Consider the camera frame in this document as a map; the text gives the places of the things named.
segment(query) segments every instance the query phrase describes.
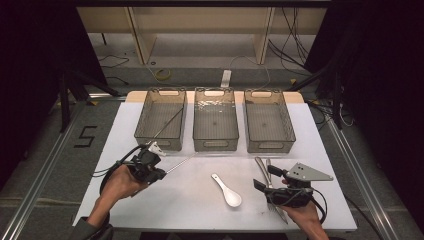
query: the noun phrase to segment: white spoon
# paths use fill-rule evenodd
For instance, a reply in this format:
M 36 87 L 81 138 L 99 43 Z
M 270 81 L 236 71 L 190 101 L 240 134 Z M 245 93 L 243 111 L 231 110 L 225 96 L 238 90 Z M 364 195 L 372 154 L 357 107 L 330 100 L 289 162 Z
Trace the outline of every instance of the white spoon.
M 222 192 L 224 193 L 225 201 L 230 205 L 231 207 L 238 207 L 241 204 L 241 197 L 233 190 L 229 189 L 225 184 L 222 182 L 222 180 L 216 175 L 215 173 L 212 174 L 212 178 L 215 179 L 215 181 L 219 184 L 219 186 L 222 188 Z

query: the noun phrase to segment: human hand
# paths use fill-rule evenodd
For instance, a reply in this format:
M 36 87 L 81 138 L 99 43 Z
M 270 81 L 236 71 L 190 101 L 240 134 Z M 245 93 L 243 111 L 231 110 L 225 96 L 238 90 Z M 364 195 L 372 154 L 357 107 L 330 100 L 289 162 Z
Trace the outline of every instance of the human hand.
M 317 208 L 312 201 L 305 207 L 291 208 L 287 206 L 278 206 L 287 212 L 289 217 L 302 229 L 310 240 L 327 240 L 328 236 L 325 233 L 319 221 Z
M 147 183 L 139 182 L 135 179 L 126 165 L 121 165 L 112 173 L 109 180 L 106 182 L 87 222 L 94 227 L 100 228 L 110 209 L 118 200 L 127 198 L 133 193 L 141 191 L 148 186 Z

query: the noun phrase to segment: plastic storage bin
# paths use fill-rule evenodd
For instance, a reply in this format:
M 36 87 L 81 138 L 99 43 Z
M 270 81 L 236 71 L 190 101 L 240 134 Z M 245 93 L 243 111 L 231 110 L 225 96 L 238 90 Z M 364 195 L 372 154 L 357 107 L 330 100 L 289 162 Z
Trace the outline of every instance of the plastic storage bin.
M 186 109 L 184 89 L 149 89 L 134 134 L 138 144 L 156 141 L 162 150 L 180 151 Z
M 196 152 L 236 151 L 238 139 L 234 90 L 196 88 L 193 126 Z
M 245 90 L 243 105 L 247 152 L 290 152 L 296 137 L 281 90 Z

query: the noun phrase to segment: table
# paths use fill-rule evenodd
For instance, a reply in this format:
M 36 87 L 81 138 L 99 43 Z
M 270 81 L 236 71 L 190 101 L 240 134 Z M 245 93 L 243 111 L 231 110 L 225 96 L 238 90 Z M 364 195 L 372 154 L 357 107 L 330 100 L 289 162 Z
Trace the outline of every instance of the table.
M 96 171 L 110 167 L 137 146 L 133 136 L 146 92 L 132 92 L 128 102 L 122 103 L 106 141 Z M 264 182 L 254 157 L 269 157 L 272 164 L 290 169 L 301 162 L 334 176 L 332 182 L 313 182 L 328 203 L 326 230 L 354 231 L 357 227 L 344 200 L 339 183 L 330 164 L 307 104 L 299 93 L 288 93 L 287 104 L 296 134 L 296 142 L 289 154 L 249 154 L 246 151 L 243 121 L 243 92 L 236 92 L 236 111 L 240 138 L 235 152 L 200 152 L 192 159 L 151 185 L 134 198 L 119 201 L 111 210 L 111 224 L 120 229 L 142 231 L 216 231 L 216 232 L 288 232 L 298 230 L 289 219 L 286 225 L 275 212 L 267 208 L 263 193 L 254 189 L 253 179 Z M 194 153 L 193 100 L 194 92 L 187 92 L 188 107 L 185 121 L 183 149 L 168 152 L 157 167 L 167 171 Z M 238 192 L 243 202 L 237 208 L 228 206 L 221 189 L 211 178 L 216 173 L 224 183 Z M 93 178 L 84 196 L 76 219 L 87 216 L 98 197 L 101 178 Z M 272 178 L 275 187 L 282 187 L 280 179 Z M 323 200 L 316 194 L 317 201 Z

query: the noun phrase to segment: metal tongs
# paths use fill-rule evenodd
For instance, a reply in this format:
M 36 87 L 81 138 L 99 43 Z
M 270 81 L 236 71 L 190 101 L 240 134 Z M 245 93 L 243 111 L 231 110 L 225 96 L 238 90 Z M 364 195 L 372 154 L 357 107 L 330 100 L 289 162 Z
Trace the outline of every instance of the metal tongs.
M 255 161 L 256 161 L 256 163 L 259 165 L 259 167 L 260 167 L 260 169 L 261 169 L 261 171 L 262 171 L 262 173 L 263 173 L 263 175 L 264 175 L 264 177 L 265 177 L 265 180 L 266 180 L 266 182 L 267 182 L 267 184 L 268 184 L 268 188 L 273 188 L 273 186 L 272 186 L 272 182 L 271 182 L 271 174 L 270 173 L 268 173 L 268 171 L 266 170 L 266 168 L 265 168 L 265 165 L 264 165 L 264 163 L 262 162 L 262 159 L 260 158 L 260 157 L 255 157 Z M 267 159 L 267 165 L 270 165 L 271 164 L 271 160 L 269 160 L 269 159 Z M 289 222 L 287 221 L 287 217 L 286 217 L 286 213 L 284 212 L 284 210 L 283 209 L 281 209 L 281 208 L 279 208 L 279 207 L 277 207 L 277 206 L 275 206 L 274 204 L 272 204 L 272 203 L 269 203 L 271 206 L 271 208 L 274 208 L 274 210 L 278 213 L 278 215 L 281 217 L 281 219 L 286 223 L 286 224 L 289 224 Z

